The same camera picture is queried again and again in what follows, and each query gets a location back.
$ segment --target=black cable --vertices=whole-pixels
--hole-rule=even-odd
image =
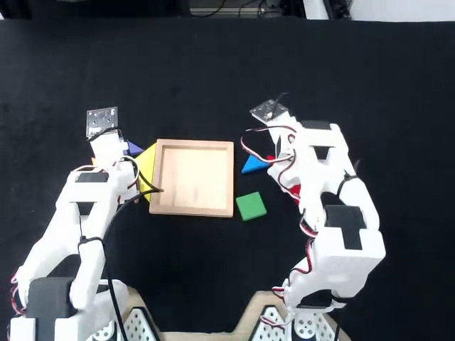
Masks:
[[[283,98],[286,95],[287,95],[287,92],[282,92],[281,94],[278,95],[277,99],[275,100],[275,103],[273,104],[272,117],[275,116],[275,112],[277,110],[278,103],[279,103],[280,99]]]
[[[108,233],[110,227],[112,226],[112,223],[114,222],[115,218],[119,215],[119,213],[122,210],[124,210],[128,205],[130,205],[136,199],[139,199],[140,197],[143,197],[146,194],[155,193],[155,192],[157,192],[157,191],[156,190],[146,190],[145,192],[139,193],[139,194],[135,195],[134,197],[132,197],[131,199],[128,199],[127,201],[125,201],[124,204],[114,213],[114,215],[112,216],[109,224],[107,225],[106,233],[105,233],[105,239],[107,237],[107,233]],[[117,302],[117,297],[115,296],[114,285],[112,284],[112,273],[111,273],[109,265],[107,263],[105,243],[99,237],[86,238],[84,235],[82,235],[82,225],[80,227],[80,231],[81,231],[81,235],[80,235],[79,244],[77,245],[77,250],[79,250],[79,246],[80,245],[86,244],[86,243],[89,243],[89,242],[93,242],[95,240],[99,241],[101,243],[101,245],[102,245],[102,250],[103,250],[103,252],[105,254],[105,268],[106,268],[107,285],[109,286],[109,292],[110,292],[111,299],[112,299],[112,305],[114,306],[115,315],[116,315],[117,321],[119,323],[119,328],[120,328],[120,332],[122,333],[123,340],[124,341],[128,341],[127,333],[125,332],[125,329],[124,329],[124,326],[123,326],[123,322],[122,322],[122,314],[120,313],[119,304]]]
[[[252,3],[256,2],[256,1],[258,1],[258,0],[249,0],[249,1],[245,2],[245,3],[243,3],[242,5],[240,5],[240,7],[239,7],[239,13],[238,13],[237,16],[240,18],[240,13],[242,12],[242,9],[243,9],[245,6],[248,6],[248,5],[250,5],[250,4],[252,4]]]
[[[330,0],[322,0],[324,7],[326,8],[327,16],[329,20],[335,20],[333,9]]]
[[[113,130],[118,130],[120,133],[120,136],[123,137],[122,130],[118,126],[110,126],[109,128],[106,128],[105,130],[100,131],[99,133],[96,133],[92,137],[88,138],[87,142],[92,142],[92,141],[96,140],[97,138],[99,138],[101,135],[106,134],[109,131],[113,131]]]
[[[209,14],[204,14],[203,16],[196,16],[192,13],[190,13],[190,15],[194,18],[208,18],[209,16],[213,16],[215,15],[216,13],[218,13],[219,11],[221,11],[223,9],[223,7],[225,6],[225,3],[226,3],[226,0],[222,0],[221,1],[221,4],[219,5],[219,7],[214,10],[212,13],[209,13]]]
[[[139,199],[140,197],[143,197],[144,195],[146,194],[150,194],[150,193],[158,193],[158,192],[163,192],[163,190],[160,190],[159,188],[154,190],[146,190],[144,192],[140,192],[139,194],[136,194],[134,197],[132,197],[131,199],[128,199],[126,200],[122,206],[120,206],[120,208],[114,213],[114,215],[112,216],[112,219],[111,221],[109,222],[109,224],[107,225],[106,227],[106,232],[105,232],[105,239],[107,238],[107,235],[109,234],[109,230],[112,226],[112,223],[114,222],[115,218],[117,218],[117,216],[119,215],[119,213],[121,211],[123,211],[128,205],[130,205],[132,202],[134,202],[136,199]]]
[[[141,177],[142,181],[145,182],[145,184],[147,186],[149,186],[152,190],[155,190],[155,193],[159,193],[159,192],[163,192],[164,190],[162,190],[161,188],[157,188],[155,186],[153,186],[144,176],[144,174],[142,174],[141,171],[139,171],[139,176]]]
[[[345,309],[346,309],[346,306],[344,306],[344,309],[342,311],[340,311],[340,319],[338,320],[338,324],[336,325],[335,336],[333,337],[333,339],[335,341],[338,341],[338,336],[340,335],[341,323],[343,321]]]
[[[336,191],[336,196],[337,196],[338,198],[340,197],[341,190],[343,189],[344,184],[347,183],[348,181],[351,181],[351,180],[354,180],[354,179],[358,179],[358,176],[356,176],[356,175],[349,175],[348,172],[345,171],[344,178],[343,178],[343,180],[340,182],[340,185],[338,186],[338,190]]]
[[[86,238],[85,236],[81,236],[80,237],[80,242],[77,245],[77,250],[79,250],[79,246],[80,245],[86,244],[86,243],[90,243],[90,242],[93,242],[95,240],[97,240],[97,241],[99,241],[101,243],[102,251],[105,254],[105,268],[106,268],[107,286],[109,287],[109,292],[111,294],[112,305],[114,306],[115,316],[117,317],[117,322],[119,323],[119,328],[120,328],[120,332],[122,334],[123,340],[124,341],[128,341],[127,332],[125,331],[125,327],[123,326],[123,322],[122,322],[122,314],[120,313],[119,304],[117,302],[117,297],[116,297],[115,291],[114,291],[114,284],[112,283],[112,273],[111,273],[109,265],[107,263],[105,243],[99,237]]]
[[[84,234],[82,233],[82,220],[79,215],[79,229],[80,229],[80,236],[83,236]]]
[[[265,3],[266,0],[261,0],[261,2],[259,2],[259,5],[257,6],[257,17],[260,18],[261,17],[261,12],[262,12],[262,5]]]

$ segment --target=black fabric surface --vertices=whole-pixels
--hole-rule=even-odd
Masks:
[[[118,106],[140,146],[234,141],[235,194],[260,191],[268,213],[257,220],[151,216],[141,202],[107,240],[114,276],[138,289],[160,329],[232,330],[254,292],[304,256],[293,201],[265,172],[240,175],[239,138],[259,125],[248,110],[287,91],[299,119],[340,125],[380,214],[387,256],[343,327],[354,340],[447,337],[454,36],[454,23],[0,22],[0,328],[12,316],[9,276],[68,173],[90,162],[85,111]]]

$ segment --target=green square block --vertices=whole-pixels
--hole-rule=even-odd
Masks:
[[[244,222],[267,214],[259,192],[237,197],[235,198],[235,202],[239,207],[240,215]]]

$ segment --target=wire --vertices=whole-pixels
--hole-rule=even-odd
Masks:
[[[346,305],[344,306],[343,310],[340,311],[340,319],[338,320],[338,324],[336,325],[335,337],[333,338],[335,341],[338,341],[338,336],[340,335],[341,323],[343,322],[343,317],[346,313],[345,309],[346,309]]]
[[[17,275],[17,270],[16,270],[16,272],[14,273],[14,275],[11,276],[11,280],[10,280],[11,284],[17,284],[16,275]]]
[[[262,12],[262,5],[265,3],[266,0],[261,0],[259,2],[259,6],[257,7],[257,17],[260,18]]]
[[[93,142],[94,140],[96,140],[97,138],[99,138],[101,135],[106,134],[106,133],[108,133],[108,132],[110,132],[110,131],[113,131],[113,130],[118,130],[120,136],[123,137],[122,130],[121,130],[118,126],[110,126],[109,128],[106,128],[105,130],[100,131],[99,133],[96,133],[96,134],[93,135],[92,137],[88,138],[88,139],[87,139],[87,142]]]
[[[330,3],[330,0],[322,0],[324,7],[326,8],[327,16],[329,20],[335,20],[335,16],[333,14],[333,8]]]
[[[204,14],[203,16],[197,16],[195,14],[190,13],[190,15],[192,17],[194,17],[194,18],[208,18],[209,16],[213,16],[216,13],[218,13],[219,11],[221,11],[223,9],[223,7],[225,6],[225,3],[226,3],[226,0],[222,0],[221,4],[219,5],[219,7],[216,10],[214,10],[213,12],[209,13],[209,14]]]
[[[19,308],[17,303],[16,303],[16,294],[18,291],[18,286],[14,286],[11,288],[11,307],[13,308],[14,312],[18,315],[23,315],[26,313],[25,308]]]
[[[282,92],[281,94],[278,95],[277,99],[275,100],[275,103],[273,104],[272,117],[274,117],[275,115],[280,99],[286,96],[287,94],[288,94],[287,92]]]
[[[146,184],[147,186],[149,186],[152,190],[155,190],[155,193],[164,192],[163,189],[153,186],[153,185],[145,178],[144,174],[142,174],[141,171],[139,171],[139,176],[141,177],[142,181],[144,181],[145,184]]]
[[[278,182],[279,187],[281,187],[292,198],[294,198],[295,200],[300,200],[300,195],[294,194],[293,192],[291,192],[291,190],[288,187],[284,186],[283,183],[282,183],[283,174],[286,171],[288,171],[296,162],[296,157],[297,157],[296,150],[293,149],[293,151],[294,151],[294,157],[292,158],[292,160],[289,163],[289,165],[285,169],[283,169],[281,172],[279,172],[279,175],[278,175],[278,178],[277,178],[277,182]]]
[[[258,1],[258,0],[249,0],[249,1],[247,1],[247,2],[245,2],[245,3],[243,3],[243,4],[241,4],[240,7],[239,7],[239,13],[238,13],[237,16],[240,18],[240,14],[241,14],[243,8],[244,8],[245,6],[248,6],[248,5],[250,5],[250,4],[253,4],[253,3],[256,2],[256,1]]]
[[[114,215],[112,216],[109,224],[107,225],[106,233],[105,233],[105,239],[107,237],[107,233],[108,233],[110,227],[112,226],[112,223],[114,222],[115,218],[118,217],[119,213],[122,210],[124,210],[128,205],[130,205],[136,199],[139,199],[140,197],[142,197],[142,196],[144,196],[146,194],[154,193],[154,192],[156,192],[156,191],[155,190],[146,190],[145,192],[139,193],[138,195],[135,195],[131,199],[125,201],[125,203],[114,213]],[[114,285],[112,284],[112,273],[111,273],[109,265],[107,263],[106,247],[105,247],[104,241],[101,238],[99,238],[99,237],[86,238],[85,236],[82,235],[82,227],[81,227],[80,242],[77,245],[77,250],[79,250],[79,246],[80,245],[86,244],[86,243],[89,243],[89,242],[93,242],[95,240],[97,240],[97,241],[99,241],[101,243],[102,250],[103,250],[103,252],[105,254],[105,268],[106,268],[106,276],[107,276],[107,285],[109,286],[109,292],[110,292],[111,299],[112,299],[112,305],[114,306],[115,315],[116,315],[117,321],[119,323],[119,328],[120,328],[120,332],[122,333],[123,340],[124,341],[128,341],[127,333],[125,332],[125,329],[124,329],[124,326],[123,326],[123,322],[122,322],[122,314],[120,313],[119,304],[117,302],[117,297],[115,295]]]
[[[282,299],[282,300],[284,301],[284,296],[278,294],[278,293],[282,293],[282,292],[284,292],[284,288],[281,287],[281,286],[274,286],[274,287],[272,288],[272,293],[273,293],[276,297],[278,297],[278,298],[280,298],[280,299]]]
[[[114,215],[112,216],[112,219],[111,221],[109,222],[109,224],[107,225],[106,227],[106,233],[105,233],[105,239],[107,238],[107,235],[109,233],[109,230],[115,220],[115,218],[117,218],[117,216],[119,215],[119,213],[124,210],[128,205],[130,205],[132,202],[134,202],[136,199],[139,199],[140,197],[143,197],[144,195],[146,194],[150,194],[150,193],[157,193],[157,192],[162,192],[163,190],[146,190],[144,192],[140,192],[139,194],[136,194],[134,197],[126,200],[124,202],[124,204],[122,206],[120,206],[120,208],[114,213]]]
[[[314,238],[310,238],[308,239],[308,241],[306,242],[306,262],[308,264],[308,270],[303,270],[301,268],[292,268],[291,271],[289,272],[289,276],[288,276],[288,279],[287,279],[287,282],[288,282],[288,286],[291,286],[291,274],[292,272],[294,271],[297,271],[303,275],[307,275],[309,274],[312,270],[313,270],[313,262],[311,260],[311,255],[310,255],[310,248],[311,248],[311,244],[313,244],[313,240]]]
[[[306,223],[305,218],[304,218],[305,211],[306,211],[306,209],[304,208],[304,212],[301,215],[299,227],[302,230],[302,232],[304,234],[306,234],[308,237],[316,238],[316,236],[318,235],[318,232],[315,231],[314,229],[310,228],[310,226],[308,226],[308,224]]]
[[[117,164],[117,162],[119,163],[120,161],[125,160],[125,159],[130,161],[133,164],[133,168],[136,170],[135,171],[136,175],[134,176],[134,181],[127,187],[127,189],[130,189],[137,183],[137,181],[139,179],[140,170],[139,170],[139,165],[137,164],[136,160],[132,156],[129,156],[129,155],[125,155],[125,156],[122,156],[121,158],[119,158],[117,161],[114,162],[113,166],[115,166]]]
[[[81,236],[80,237],[80,242],[77,245],[77,249],[79,249],[80,245],[86,244],[86,243],[90,243],[90,242],[93,242],[95,240],[99,241],[101,243],[102,251],[105,254],[105,268],[106,268],[107,286],[109,287],[109,292],[110,292],[111,299],[112,299],[112,305],[114,306],[115,316],[117,317],[117,322],[119,324],[119,328],[120,328],[120,332],[122,333],[123,340],[124,341],[128,341],[127,332],[125,331],[125,327],[123,326],[123,322],[122,322],[122,314],[120,313],[119,304],[117,302],[117,297],[115,295],[114,284],[112,283],[112,274],[111,274],[109,265],[107,263],[105,243],[99,237],[86,238],[85,236]]]
[[[297,131],[294,129],[294,128],[291,128],[290,126],[266,126],[264,128],[251,128],[251,129],[247,129],[245,130],[245,133],[250,133],[250,132],[255,132],[255,133],[258,133],[258,132],[261,132],[261,131],[268,131],[272,128],[283,128],[283,129],[288,129],[290,131],[293,131],[294,133],[296,133]],[[289,156],[286,156],[284,158],[274,158],[272,160],[267,160],[266,158],[263,158],[261,155],[259,155],[258,153],[256,153],[255,151],[253,151],[250,147],[248,147],[245,142],[243,142],[243,138],[245,137],[245,135],[243,135],[242,137],[240,137],[240,145],[242,146],[242,149],[244,151],[246,151],[247,153],[253,155],[255,158],[258,158],[259,160],[261,160],[262,162],[265,162],[265,163],[275,163],[275,162],[282,162],[282,161],[286,161],[286,160],[290,160],[291,158],[293,158],[292,155],[289,155]]]
[[[293,320],[294,320],[294,317],[293,315],[289,314],[286,319],[288,320],[287,322],[284,322],[284,323],[275,323],[273,322],[272,320],[269,320],[268,318],[266,318],[265,316],[261,315],[259,317],[259,319],[261,320],[262,323],[266,324],[266,325],[269,325],[270,327],[272,328],[279,328],[281,330],[284,331],[284,326],[288,325],[289,323],[291,323]]]

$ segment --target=wooden tray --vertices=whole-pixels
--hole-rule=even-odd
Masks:
[[[150,213],[232,217],[233,168],[233,142],[159,139]]]

